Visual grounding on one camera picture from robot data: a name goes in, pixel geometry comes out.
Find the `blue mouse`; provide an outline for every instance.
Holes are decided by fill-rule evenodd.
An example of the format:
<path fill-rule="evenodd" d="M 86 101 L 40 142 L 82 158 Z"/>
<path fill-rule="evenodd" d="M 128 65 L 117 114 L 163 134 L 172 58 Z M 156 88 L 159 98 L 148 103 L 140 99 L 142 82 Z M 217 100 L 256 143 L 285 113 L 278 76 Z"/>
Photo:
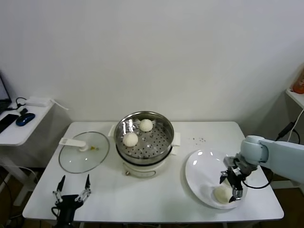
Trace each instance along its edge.
<path fill-rule="evenodd" d="M 26 125 L 28 122 L 30 122 L 32 119 L 35 118 L 35 114 L 33 113 L 25 113 L 24 115 L 21 115 L 16 120 L 16 125 L 22 127 Z"/>

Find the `white plate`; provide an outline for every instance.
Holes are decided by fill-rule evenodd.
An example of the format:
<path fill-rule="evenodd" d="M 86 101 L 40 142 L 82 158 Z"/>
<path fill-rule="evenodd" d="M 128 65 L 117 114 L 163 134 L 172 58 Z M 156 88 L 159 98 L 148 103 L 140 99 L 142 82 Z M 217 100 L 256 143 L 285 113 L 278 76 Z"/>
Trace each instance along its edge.
<path fill-rule="evenodd" d="M 228 204 L 219 203 L 213 196 L 213 190 L 219 186 L 221 171 L 226 170 L 223 163 L 226 154 L 213 149 L 193 152 L 186 163 L 186 179 L 193 193 L 204 203 L 218 209 L 237 207 L 247 194 L 247 187 L 243 185 L 242 200 Z"/>

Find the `floor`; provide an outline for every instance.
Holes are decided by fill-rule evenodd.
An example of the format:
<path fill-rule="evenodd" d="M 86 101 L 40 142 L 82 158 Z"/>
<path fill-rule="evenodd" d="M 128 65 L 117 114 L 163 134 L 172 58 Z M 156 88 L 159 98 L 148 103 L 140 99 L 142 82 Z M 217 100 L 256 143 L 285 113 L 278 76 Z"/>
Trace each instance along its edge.
<path fill-rule="evenodd" d="M 7 172 L 0 167 L 0 175 L 5 178 Z M 274 180 L 284 180 L 284 178 L 275 176 Z M 11 190 L 13 200 L 18 195 L 19 191 L 22 188 L 22 184 L 16 180 L 14 177 L 11 177 L 8 181 L 8 186 Z M 274 190 L 284 212 L 285 217 L 282 220 L 278 221 L 264 221 L 259 222 L 254 225 L 254 228 L 303 228 L 304 227 L 304 196 L 299 189 L 283 189 L 283 190 Z M 23 208 L 26 205 L 27 200 L 30 198 L 30 193 L 27 195 L 26 200 L 20 207 L 12 208 L 12 216 L 20 215 Z M 10 195 L 7 188 L 3 189 L 0 193 L 0 227 L 5 225 L 10 208 Z M 23 219 L 23 217 L 18 217 L 13 219 L 11 222 L 11 228 L 22 227 L 22 228 L 51 228 L 51 225 L 45 221 L 29 220 Z M 85 224 L 85 228 L 149 228 L 156 227 L 157 224 L 128 224 L 124 226 L 123 224 L 109 224 L 109 223 L 88 223 Z M 222 228 L 222 224 L 162 224 L 162 228 Z"/>

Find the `steamed bun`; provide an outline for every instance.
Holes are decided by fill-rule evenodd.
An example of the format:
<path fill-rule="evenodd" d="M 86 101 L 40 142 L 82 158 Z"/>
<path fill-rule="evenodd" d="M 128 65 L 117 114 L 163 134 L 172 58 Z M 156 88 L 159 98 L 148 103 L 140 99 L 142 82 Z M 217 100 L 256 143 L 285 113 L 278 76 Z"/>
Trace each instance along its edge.
<path fill-rule="evenodd" d="M 123 137 L 123 143 L 127 147 L 133 147 L 138 143 L 138 137 L 135 133 L 127 133 Z"/>
<path fill-rule="evenodd" d="M 222 184 L 214 189 L 213 194 L 218 202 L 227 204 L 232 197 L 232 188 Z"/>
<path fill-rule="evenodd" d="M 141 121 L 139 124 L 139 129 L 142 130 L 143 132 L 149 132 L 153 128 L 153 123 L 149 119 L 144 119 Z"/>

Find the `white cable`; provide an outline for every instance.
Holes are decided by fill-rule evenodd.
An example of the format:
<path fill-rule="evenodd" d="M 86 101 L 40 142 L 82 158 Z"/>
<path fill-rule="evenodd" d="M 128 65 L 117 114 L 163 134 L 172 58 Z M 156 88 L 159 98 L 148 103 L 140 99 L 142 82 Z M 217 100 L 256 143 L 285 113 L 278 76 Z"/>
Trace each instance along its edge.
<path fill-rule="evenodd" d="M 19 214 L 19 215 L 16 215 L 16 216 L 13 216 L 13 217 L 10 217 L 10 220 L 11 219 L 14 219 L 14 218 L 17 218 L 17 217 L 20 217 L 22 214 Z"/>
<path fill-rule="evenodd" d="M 289 134 L 289 136 L 288 136 L 287 142 L 289 142 L 290 137 L 291 137 L 291 134 L 293 133 L 293 130 L 294 130 L 296 124 L 298 123 L 298 121 L 299 121 L 299 119 L 300 119 L 300 117 L 301 117 L 301 115 L 302 115 L 303 112 L 304 112 L 304 109 L 300 112 L 300 114 L 299 114 L 297 120 L 295 121 L 295 124 L 294 124 L 293 128 L 291 129 L 290 134 Z"/>
<path fill-rule="evenodd" d="M 51 99 L 51 101 L 52 102 L 54 102 L 55 104 L 57 104 L 60 108 L 63 108 L 63 109 L 65 109 L 65 110 L 69 110 L 68 108 L 66 108 L 66 107 L 64 107 L 64 106 L 62 106 L 61 104 L 59 104 L 57 101 L 55 101 L 54 99 Z"/>
<path fill-rule="evenodd" d="M 35 173 L 33 170 L 29 169 L 29 168 L 22 167 L 22 166 L 17 166 L 17 165 L 6 165 L 6 164 L 2 164 L 2 163 L 0 163 L 0 166 L 6 166 L 6 167 L 17 167 L 17 168 L 20 168 L 20 169 L 29 170 L 29 171 L 31 171 L 31 172 L 34 174 L 34 176 L 35 176 L 35 178 L 36 178 L 36 180 L 37 180 L 37 183 L 38 183 L 38 181 L 39 181 L 39 179 L 38 179 L 38 177 L 37 177 L 36 173 Z"/>

